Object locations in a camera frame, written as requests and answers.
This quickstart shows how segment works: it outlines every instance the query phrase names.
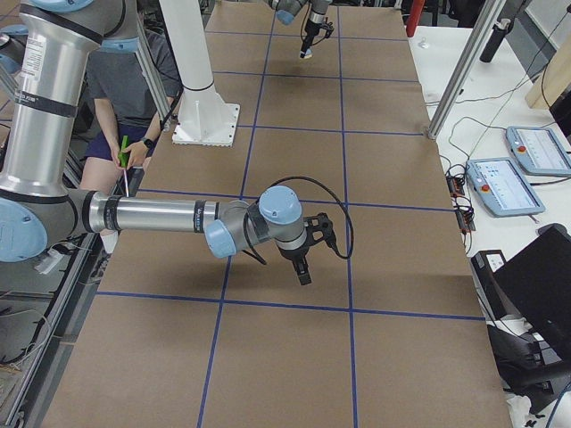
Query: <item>green object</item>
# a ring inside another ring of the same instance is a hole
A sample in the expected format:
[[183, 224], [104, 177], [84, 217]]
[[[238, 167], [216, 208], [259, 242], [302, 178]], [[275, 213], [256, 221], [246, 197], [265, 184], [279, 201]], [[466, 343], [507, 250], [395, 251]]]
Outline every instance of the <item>green object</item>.
[[127, 148], [127, 146], [128, 136], [123, 136], [123, 141], [121, 142], [121, 150], [119, 152], [119, 163], [122, 168], [126, 168], [128, 163], [128, 153], [123, 152], [123, 149]]

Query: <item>wall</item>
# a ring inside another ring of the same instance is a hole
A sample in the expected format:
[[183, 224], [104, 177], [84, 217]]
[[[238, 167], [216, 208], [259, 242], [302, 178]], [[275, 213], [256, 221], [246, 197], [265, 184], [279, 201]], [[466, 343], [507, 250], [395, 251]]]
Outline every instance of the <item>wall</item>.
[[[548, 36], [565, 15], [571, 0], [533, 0], [525, 11], [537, 27]], [[571, 34], [571, 14], [567, 14], [558, 29], [553, 33], [551, 43], [559, 48]]]

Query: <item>label sticker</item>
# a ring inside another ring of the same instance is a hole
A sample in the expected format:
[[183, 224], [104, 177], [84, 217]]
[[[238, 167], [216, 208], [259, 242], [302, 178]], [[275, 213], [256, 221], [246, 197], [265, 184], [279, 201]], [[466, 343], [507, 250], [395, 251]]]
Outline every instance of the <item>label sticker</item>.
[[44, 57], [46, 56], [46, 38], [36, 35], [35, 38], [28, 37], [26, 42], [26, 53], [21, 66], [21, 74], [25, 78], [39, 80], [44, 67]]
[[490, 268], [492, 272], [495, 272], [499, 268], [503, 266], [503, 260], [501, 259], [500, 254], [488, 254], [487, 255], [488, 263], [490, 264]]

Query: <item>gray t-shirt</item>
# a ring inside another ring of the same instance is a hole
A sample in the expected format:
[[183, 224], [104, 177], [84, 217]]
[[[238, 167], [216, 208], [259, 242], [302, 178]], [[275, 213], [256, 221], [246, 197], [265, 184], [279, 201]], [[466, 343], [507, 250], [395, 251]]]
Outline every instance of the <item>gray t-shirt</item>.
[[[149, 30], [145, 34], [165, 92], [174, 97], [180, 84], [173, 79], [178, 78], [178, 73], [167, 40]], [[87, 87], [93, 98], [111, 100], [120, 124], [148, 127], [156, 113], [151, 91], [134, 53], [92, 52], [87, 60]]]

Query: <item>light blue joint cap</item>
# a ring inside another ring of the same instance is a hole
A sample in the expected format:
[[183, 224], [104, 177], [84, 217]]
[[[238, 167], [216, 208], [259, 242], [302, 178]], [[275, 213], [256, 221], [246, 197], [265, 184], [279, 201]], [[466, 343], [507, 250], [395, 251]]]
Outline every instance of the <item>light blue joint cap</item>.
[[0, 33], [7, 34], [8, 36], [27, 36], [28, 27], [24, 24], [7, 25], [0, 29]]
[[93, 0], [31, 0], [34, 6], [55, 13], [70, 13], [83, 9], [93, 3]]
[[0, 64], [5, 68], [10, 74], [14, 74], [16, 71], [20, 70], [20, 64], [9, 56], [0, 54]]
[[294, 21], [294, 16], [288, 11], [277, 11], [276, 16], [284, 25], [289, 25]]
[[260, 196], [260, 214], [275, 225], [291, 225], [302, 216], [302, 205], [297, 194], [284, 185], [270, 187]]
[[22, 261], [47, 246], [47, 233], [34, 213], [14, 201], [0, 198], [0, 261]]
[[137, 51], [138, 46], [138, 37], [125, 38], [122, 40], [105, 39], [103, 43], [101, 43], [99, 50], [112, 54], [132, 54]]
[[210, 223], [204, 228], [204, 235], [214, 257], [224, 259], [237, 253], [234, 239], [222, 220], [214, 220]]

